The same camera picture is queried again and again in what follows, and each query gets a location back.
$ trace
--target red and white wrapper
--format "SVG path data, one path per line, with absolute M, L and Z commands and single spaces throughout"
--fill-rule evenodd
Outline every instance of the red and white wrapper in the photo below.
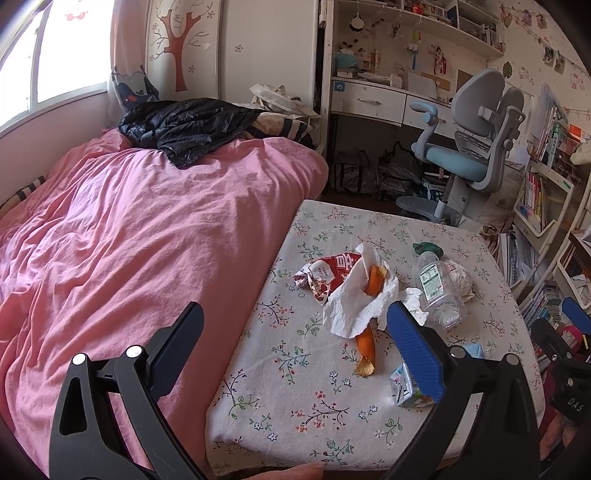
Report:
M 294 274 L 295 284 L 298 288 L 310 287 L 316 300 L 324 304 L 330 294 L 342 285 L 360 258 L 360 254 L 349 252 L 319 258 Z

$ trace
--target floral tablecloth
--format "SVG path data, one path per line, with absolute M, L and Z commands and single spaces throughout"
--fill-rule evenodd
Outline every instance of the floral tablecloth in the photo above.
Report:
M 376 374 L 354 375 L 355 340 L 322 326 L 322 306 L 292 274 L 322 256 L 370 242 L 406 286 L 413 242 L 431 241 L 470 272 L 476 296 L 449 345 L 480 343 L 487 358 L 522 361 L 538 418 L 544 396 L 517 304 L 478 235 L 435 223 L 307 200 L 279 251 L 207 415 L 207 457 L 217 475 L 241 468 L 325 461 L 327 468 L 387 469 L 429 408 L 397 407 L 389 374 L 401 363 L 386 332 L 375 329 Z M 447 454 L 459 454 L 478 409 L 473 395 Z

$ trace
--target black down jacket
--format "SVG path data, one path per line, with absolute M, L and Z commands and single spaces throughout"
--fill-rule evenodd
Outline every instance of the black down jacket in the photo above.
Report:
M 161 150 L 177 168 L 188 168 L 244 132 L 261 112 L 212 98 L 161 100 L 127 112 L 119 131 L 134 147 Z

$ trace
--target tree decal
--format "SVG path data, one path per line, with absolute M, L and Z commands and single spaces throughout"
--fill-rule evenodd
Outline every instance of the tree decal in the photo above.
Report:
M 196 10 L 205 4 L 205 0 L 195 0 L 189 7 L 189 10 L 184 14 L 178 13 L 182 0 L 173 0 L 166 14 L 160 11 L 162 1 L 160 0 L 156 6 L 156 16 L 164 24 L 165 31 L 163 35 L 157 24 L 152 25 L 152 31 L 156 37 L 152 46 L 156 47 L 157 53 L 150 55 L 150 61 L 154 61 L 165 53 L 171 53 L 174 57 L 176 71 L 175 91 L 185 92 L 187 90 L 187 84 L 185 83 L 183 74 L 183 50 L 188 46 L 200 47 L 200 39 L 209 35 L 205 31 L 199 31 L 189 37 L 191 29 L 201 20 L 203 15 L 208 14 L 210 17 L 212 16 L 210 10 L 212 9 L 213 2 L 209 2 L 206 10 L 194 17 L 193 15 Z

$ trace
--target pink duvet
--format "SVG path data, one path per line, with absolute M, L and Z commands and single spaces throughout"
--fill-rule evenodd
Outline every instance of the pink duvet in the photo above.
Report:
M 72 149 L 0 220 L 0 414 L 46 472 L 72 356 L 119 356 L 192 300 L 205 329 L 160 406 L 203 460 L 207 407 L 298 206 L 327 177 L 284 138 L 236 140 L 184 171 L 128 147 L 111 130 Z

